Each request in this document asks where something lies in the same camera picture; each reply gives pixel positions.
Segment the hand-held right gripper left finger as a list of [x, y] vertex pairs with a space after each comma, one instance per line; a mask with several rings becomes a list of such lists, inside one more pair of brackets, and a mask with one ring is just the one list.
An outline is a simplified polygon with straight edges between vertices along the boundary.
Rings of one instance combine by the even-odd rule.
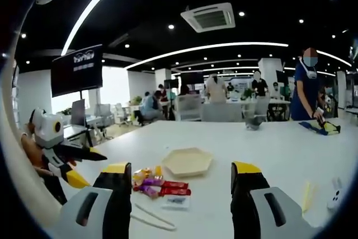
[[61, 209], [57, 238], [129, 238], [131, 163], [105, 168]]

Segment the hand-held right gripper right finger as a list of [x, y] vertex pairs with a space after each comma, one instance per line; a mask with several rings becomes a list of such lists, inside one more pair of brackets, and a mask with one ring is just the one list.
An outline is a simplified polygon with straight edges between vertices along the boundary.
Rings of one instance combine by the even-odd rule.
[[231, 195], [234, 238], [314, 238], [318, 233], [303, 218], [301, 207], [271, 187], [253, 164], [232, 162]]

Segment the person's left hand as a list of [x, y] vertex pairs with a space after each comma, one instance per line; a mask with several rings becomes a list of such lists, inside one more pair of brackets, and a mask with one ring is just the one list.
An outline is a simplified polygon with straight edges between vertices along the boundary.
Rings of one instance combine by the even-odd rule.
[[35, 126], [33, 123], [26, 123], [23, 129], [20, 130], [20, 141], [25, 154], [30, 160], [33, 168], [40, 177], [46, 176], [62, 177], [60, 169], [50, 165], [50, 168], [46, 167], [46, 163], [43, 161], [42, 149], [36, 144], [33, 139]]

